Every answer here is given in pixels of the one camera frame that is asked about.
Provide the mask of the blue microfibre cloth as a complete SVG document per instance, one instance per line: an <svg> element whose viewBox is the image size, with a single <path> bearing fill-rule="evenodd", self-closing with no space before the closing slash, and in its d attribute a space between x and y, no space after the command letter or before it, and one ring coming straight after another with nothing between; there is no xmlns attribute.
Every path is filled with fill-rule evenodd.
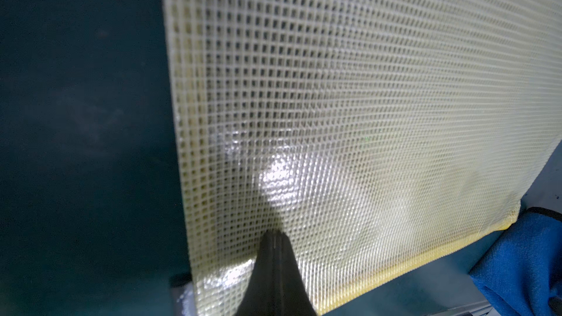
<svg viewBox="0 0 562 316"><path fill-rule="evenodd" d="M528 209L469 276L499 315L560 315L561 214Z"/></svg>

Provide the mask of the yellow mesh document bag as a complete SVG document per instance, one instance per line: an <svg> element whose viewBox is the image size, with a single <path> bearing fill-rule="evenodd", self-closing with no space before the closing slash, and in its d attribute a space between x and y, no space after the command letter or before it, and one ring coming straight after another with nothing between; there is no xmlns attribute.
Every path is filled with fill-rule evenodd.
<svg viewBox="0 0 562 316"><path fill-rule="evenodd" d="M518 217L561 141L561 0L163 0L199 315L291 240L317 313Z"/></svg>

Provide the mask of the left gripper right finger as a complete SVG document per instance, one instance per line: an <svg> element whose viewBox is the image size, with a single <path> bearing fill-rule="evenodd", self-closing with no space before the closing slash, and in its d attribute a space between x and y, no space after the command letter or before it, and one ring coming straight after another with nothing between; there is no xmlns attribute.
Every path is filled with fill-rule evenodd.
<svg viewBox="0 0 562 316"><path fill-rule="evenodd" d="M286 234L275 232L275 314L317 315Z"/></svg>

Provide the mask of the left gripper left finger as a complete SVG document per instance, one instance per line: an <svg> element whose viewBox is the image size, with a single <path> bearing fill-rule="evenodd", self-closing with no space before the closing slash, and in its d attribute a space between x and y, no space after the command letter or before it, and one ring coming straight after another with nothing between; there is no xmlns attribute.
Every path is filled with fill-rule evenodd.
<svg viewBox="0 0 562 316"><path fill-rule="evenodd" d="M275 267L276 231L262 236L256 261L244 298L236 315L275 315Z"/></svg>

